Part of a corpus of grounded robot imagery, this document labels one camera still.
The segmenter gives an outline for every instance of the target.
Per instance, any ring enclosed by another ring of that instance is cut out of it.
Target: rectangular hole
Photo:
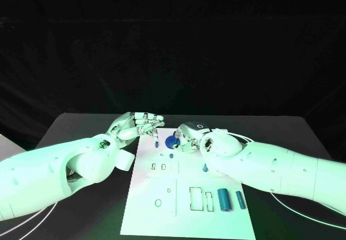
[[[204,193],[204,198],[206,198],[206,210],[207,212],[213,212],[214,208],[213,208],[213,198],[211,198],[210,192]]]
[[[203,211],[201,188],[188,188],[190,210]]]

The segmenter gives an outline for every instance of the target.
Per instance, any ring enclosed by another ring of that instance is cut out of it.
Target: black curtain
[[[346,156],[346,16],[292,1],[1,3],[0,134],[33,149],[61,113],[305,118]]]

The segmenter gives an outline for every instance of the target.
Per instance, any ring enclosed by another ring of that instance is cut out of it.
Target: robotic arm
[[[135,156],[123,151],[136,136],[157,142],[164,118],[126,112],[105,134],[20,153],[0,162],[0,221],[27,215],[99,183],[113,167],[128,171]],[[66,177],[66,167],[73,174]]]
[[[173,137],[167,146],[185,153],[198,150],[207,170],[220,177],[229,176],[265,192],[309,199],[346,213],[344,163],[305,156],[219,129],[211,131],[200,122],[183,123]]]

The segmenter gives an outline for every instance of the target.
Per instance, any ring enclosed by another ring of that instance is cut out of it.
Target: table
[[[54,120],[37,148],[105,133],[119,114],[63,113]],[[210,128],[227,129],[258,142],[281,146],[301,154],[331,159],[305,120],[296,116],[198,116],[162,115],[165,128],[187,121],[204,122]],[[123,149],[135,154],[138,139]],[[158,240],[162,237],[119,235],[129,189],[128,172],[113,169],[103,182],[82,188],[63,199],[44,222],[24,240]],[[271,194],[243,185],[253,233],[258,240],[344,239],[346,230],[321,225],[291,212]],[[312,201],[285,195],[278,199],[298,212],[346,227],[346,218]],[[0,240],[18,239],[36,226],[51,207]],[[0,233],[30,215],[0,222]]]

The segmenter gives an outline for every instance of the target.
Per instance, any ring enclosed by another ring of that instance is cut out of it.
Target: white board
[[[164,140],[174,130],[157,129],[158,148],[152,137],[139,136],[119,234],[255,240],[240,183],[203,172],[198,151],[183,153],[165,147]],[[190,188],[201,190],[203,210],[190,210]],[[227,189],[230,211],[220,211],[217,189]],[[236,191],[246,209],[240,209]]]

